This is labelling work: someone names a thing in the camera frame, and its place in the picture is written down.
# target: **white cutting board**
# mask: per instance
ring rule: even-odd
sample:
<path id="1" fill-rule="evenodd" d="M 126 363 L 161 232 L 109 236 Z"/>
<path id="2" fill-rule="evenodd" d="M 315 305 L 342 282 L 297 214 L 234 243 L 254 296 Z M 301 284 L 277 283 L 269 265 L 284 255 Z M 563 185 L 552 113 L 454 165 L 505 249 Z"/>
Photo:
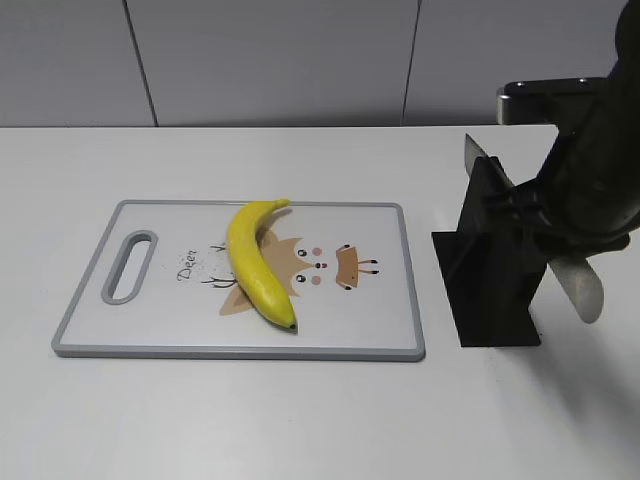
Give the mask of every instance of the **white cutting board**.
<path id="1" fill-rule="evenodd" d="M 60 356 L 417 361 L 424 339 L 402 209 L 294 203 L 262 251 L 291 295 L 297 333 L 234 283 L 227 227 L 245 202 L 118 205 L 53 339 Z M 151 240 L 139 289 L 112 298 L 132 238 Z"/>

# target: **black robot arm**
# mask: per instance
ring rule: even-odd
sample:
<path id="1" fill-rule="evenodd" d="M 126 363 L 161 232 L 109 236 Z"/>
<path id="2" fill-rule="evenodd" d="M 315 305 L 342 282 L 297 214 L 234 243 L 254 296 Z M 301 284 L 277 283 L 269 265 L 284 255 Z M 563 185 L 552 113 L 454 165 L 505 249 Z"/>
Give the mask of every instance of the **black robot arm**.
<path id="1" fill-rule="evenodd" d="M 514 82 L 503 123 L 554 123 L 536 178 L 478 157 L 455 232 L 433 240 L 463 346 L 540 344 L 528 306 L 554 258 L 622 250 L 640 226 L 640 0 L 624 8 L 607 78 Z"/>

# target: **white table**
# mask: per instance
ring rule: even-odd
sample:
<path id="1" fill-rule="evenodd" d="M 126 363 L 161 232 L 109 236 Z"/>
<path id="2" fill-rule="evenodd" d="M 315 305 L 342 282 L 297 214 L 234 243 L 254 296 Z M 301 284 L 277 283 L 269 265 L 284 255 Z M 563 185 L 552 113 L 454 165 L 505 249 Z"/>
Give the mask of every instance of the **white table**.
<path id="1" fill-rule="evenodd" d="M 1 130 L 0 479 L 637 479 L 640 248 L 593 259 L 582 324 L 547 274 L 537 349 L 462 349 L 430 239 L 455 227 L 470 132 L 515 181 L 550 127 Z M 116 203 L 392 201 L 427 346 L 416 364 L 57 358 Z"/>

